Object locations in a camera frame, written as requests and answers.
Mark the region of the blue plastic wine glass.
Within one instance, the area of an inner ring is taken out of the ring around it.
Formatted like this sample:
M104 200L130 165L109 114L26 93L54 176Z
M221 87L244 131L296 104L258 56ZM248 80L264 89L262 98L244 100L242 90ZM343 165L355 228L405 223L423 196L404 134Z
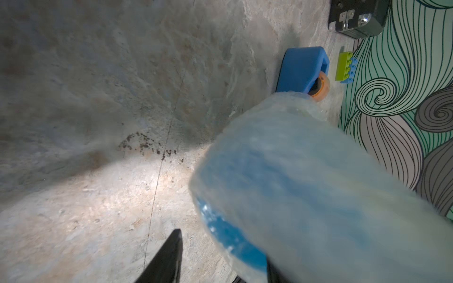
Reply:
M379 168L350 137L312 117L229 125L190 182L210 234L237 264L353 265L369 258Z

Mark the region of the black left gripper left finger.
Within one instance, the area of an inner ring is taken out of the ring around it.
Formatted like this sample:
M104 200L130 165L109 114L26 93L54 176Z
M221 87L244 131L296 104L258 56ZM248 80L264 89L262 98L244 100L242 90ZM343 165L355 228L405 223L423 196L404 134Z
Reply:
M178 283L182 252L182 231L175 229L135 283Z

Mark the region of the blue tape dispenser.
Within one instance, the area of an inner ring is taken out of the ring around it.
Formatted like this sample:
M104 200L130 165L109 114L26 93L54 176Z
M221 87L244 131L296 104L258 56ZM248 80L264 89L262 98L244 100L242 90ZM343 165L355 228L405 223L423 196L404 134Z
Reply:
M283 57L276 92L303 93L320 102L330 91L329 66L322 47L289 48Z

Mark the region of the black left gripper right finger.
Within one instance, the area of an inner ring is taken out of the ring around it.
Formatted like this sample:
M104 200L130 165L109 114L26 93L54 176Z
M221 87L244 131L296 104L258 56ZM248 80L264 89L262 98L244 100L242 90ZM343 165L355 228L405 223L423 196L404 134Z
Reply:
M267 260L267 282L290 283L289 280L273 265L269 259Z

